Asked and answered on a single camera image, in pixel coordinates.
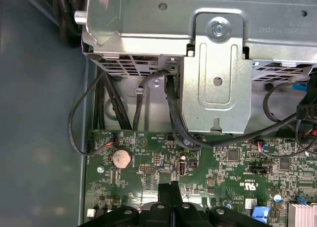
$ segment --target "small component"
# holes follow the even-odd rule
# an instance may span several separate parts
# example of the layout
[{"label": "small component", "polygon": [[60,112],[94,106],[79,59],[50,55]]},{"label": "small component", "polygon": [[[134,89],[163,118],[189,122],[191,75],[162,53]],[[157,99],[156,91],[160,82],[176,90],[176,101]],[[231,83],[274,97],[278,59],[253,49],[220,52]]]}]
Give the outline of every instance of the small component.
[{"label": "small component", "polygon": [[248,166],[248,170],[249,170],[250,173],[258,174],[258,175],[268,174],[268,172],[269,172],[269,168],[268,167],[264,167],[264,166],[252,166],[252,165],[249,165]]},{"label": "small component", "polygon": [[214,187],[208,187],[208,188],[207,188],[207,192],[208,192],[209,194],[214,194]]},{"label": "small component", "polygon": [[215,206],[217,204],[217,199],[215,197],[210,198],[210,205]]},{"label": "small component", "polygon": [[229,161],[239,161],[239,151],[237,149],[230,149],[228,151]]},{"label": "small component", "polygon": [[196,167],[198,167],[198,161],[197,161],[197,159],[189,159],[189,160],[188,160],[188,166],[189,166],[189,168],[196,168]]},{"label": "small component", "polygon": [[209,179],[207,180],[207,183],[208,183],[208,186],[214,186],[214,185],[215,185],[215,179],[209,178]]},{"label": "small component", "polygon": [[154,165],[160,166],[160,155],[158,153],[154,154]]},{"label": "small component", "polygon": [[266,206],[257,206],[254,208],[252,213],[252,218],[261,221],[264,224],[267,224],[267,218],[270,208]]},{"label": "small component", "polygon": [[119,169],[125,169],[132,161],[130,151],[125,149],[118,149],[112,155],[112,163]]},{"label": "small component", "polygon": [[113,201],[112,201],[112,204],[115,205],[115,206],[119,206],[120,203],[121,203],[121,200],[120,200],[119,197],[114,198]]},{"label": "small component", "polygon": [[95,217],[96,210],[95,209],[87,209],[87,217],[93,218]]},{"label": "small component", "polygon": [[183,160],[178,161],[178,174],[184,176],[186,173],[186,163]]},{"label": "small component", "polygon": [[98,218],[100,216],[103,216],[106,214],[106,209],[98,209],[95,213],[95,218]]},{"label": "small component", "polygon": [[290,168],[291,168],[291,160],[290,159],[280,159],[279,169],[290,170]]},{"label": "small component", "polygon": [[258,200],[253,198],[246,198],[244,209],[252,210],[255,206],[258,205]]},{"label": "small component", "polygon": [[173,137],[173,134],[172,133],[167,133],[167,137],[166,137],[166,140],[168,141],[174,141],[174,137]]},{"label": "small component", "polygon": [[281,203],[281,202],[275,202],[275,203],[274,203],[274,207],[275,207],[276,209],[281,209],[281,208],[282,208],[282,203]]},{"label": "small component", "polygon": [[111,197],[107,197],[106,204],[107,204],[107,206],[111,205]]},{"label": "small component", "polygon": [[143,173],[155,173],[155,167],[154,166],[140,166],[139,172]]}]

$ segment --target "gray metal panel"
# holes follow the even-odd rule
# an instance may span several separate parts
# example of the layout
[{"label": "gray metal panel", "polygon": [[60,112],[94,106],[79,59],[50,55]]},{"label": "gray metal panel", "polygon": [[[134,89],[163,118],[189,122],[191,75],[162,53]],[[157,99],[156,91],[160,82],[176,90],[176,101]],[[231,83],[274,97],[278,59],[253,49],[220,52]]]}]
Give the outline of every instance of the gray metal panel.
[{"label": "gray metal panel", "polygon": [[[76,226],[81,158],[67,137],[86,59],[27,0],[3,0],[0,48],[0,226]],[[75,115],[78,143],[83,107]]]}]

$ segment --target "blue tab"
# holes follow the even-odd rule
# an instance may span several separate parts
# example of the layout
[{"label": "blue tab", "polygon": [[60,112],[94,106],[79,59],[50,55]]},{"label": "blue tab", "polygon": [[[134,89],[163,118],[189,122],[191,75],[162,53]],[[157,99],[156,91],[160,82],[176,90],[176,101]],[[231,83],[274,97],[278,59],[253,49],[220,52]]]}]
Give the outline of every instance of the blue tab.
[{"label": "blue tab", "polygon": [[307,205],[307,200],[305,200],[304,198],[302,198],[300,196],[296,196],[296,200],[301,205]]},{"label": "blue tab", "polygon": [[267,218],[270,208],[266,206],[257,206],[254,208],[252,213],[252,218],[261,221],[264,224],[267,224]]}]

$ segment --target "integrated circuit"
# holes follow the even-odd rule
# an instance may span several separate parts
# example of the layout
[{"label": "integrated circuit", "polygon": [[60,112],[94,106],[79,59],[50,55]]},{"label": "integrated circuit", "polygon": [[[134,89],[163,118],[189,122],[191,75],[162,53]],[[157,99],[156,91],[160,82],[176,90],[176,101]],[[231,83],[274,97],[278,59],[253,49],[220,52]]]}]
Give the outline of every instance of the integrated circuit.
[{"label": "integrated circuit", "polygon": [[239,151],[236,149],[228,150],[228,161],[239,161]]},{"label": "integrated circuit", "polygon": [[279,169],[290,170],[290,168],[291,168],[291,160],[290,159],[280,159]]}]

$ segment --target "green circuit board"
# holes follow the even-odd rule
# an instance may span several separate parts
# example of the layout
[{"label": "green circuit board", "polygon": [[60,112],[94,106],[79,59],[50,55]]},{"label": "green circuit board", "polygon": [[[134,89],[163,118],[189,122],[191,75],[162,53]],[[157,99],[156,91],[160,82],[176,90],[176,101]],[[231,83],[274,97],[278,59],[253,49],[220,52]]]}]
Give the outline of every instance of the green circuit board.
[{"label": "green circuit board", "polygon": [[[85,210],[111,210],[121,205],[140,209],[157,201],[159,183],[178,181],[183,201],[198,203],[206,211],[224,205],[251,215],[255,206],[269,206],[269,224],[286,227],[289,202],[295,202],[296,196],[311,202],[317,199],[317,159],[305,154],[272,160],[247,142],[189,151],[167,133],[113,133],[117,142],[112,147],[87,158]],[[90,131],[90,146],[100,147],[111,134]],[[206,141],[220,138],[227,136],[201,137]],[[289,154],[297,150],[292,139],[265,141],[265,152]],[[117,168],[114,164],[128,166]],[[282,201],[275,202],[272,195],[280,195]]]}]

